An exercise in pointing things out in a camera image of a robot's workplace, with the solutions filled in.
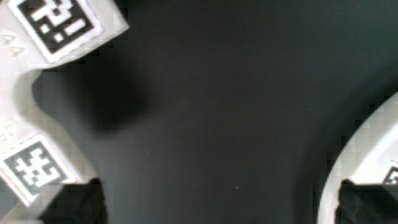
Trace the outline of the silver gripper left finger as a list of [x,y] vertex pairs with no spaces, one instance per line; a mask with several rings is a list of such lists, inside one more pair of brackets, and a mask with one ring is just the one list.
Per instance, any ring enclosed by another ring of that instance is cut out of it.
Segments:
[[102,180],[68,184],[40,215],[43,224],[107,224],[107,202]]

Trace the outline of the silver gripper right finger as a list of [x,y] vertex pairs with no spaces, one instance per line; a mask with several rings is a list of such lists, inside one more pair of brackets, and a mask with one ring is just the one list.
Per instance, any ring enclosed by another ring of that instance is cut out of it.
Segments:
[[336,224],[398,224],[398,185],[342,182]]

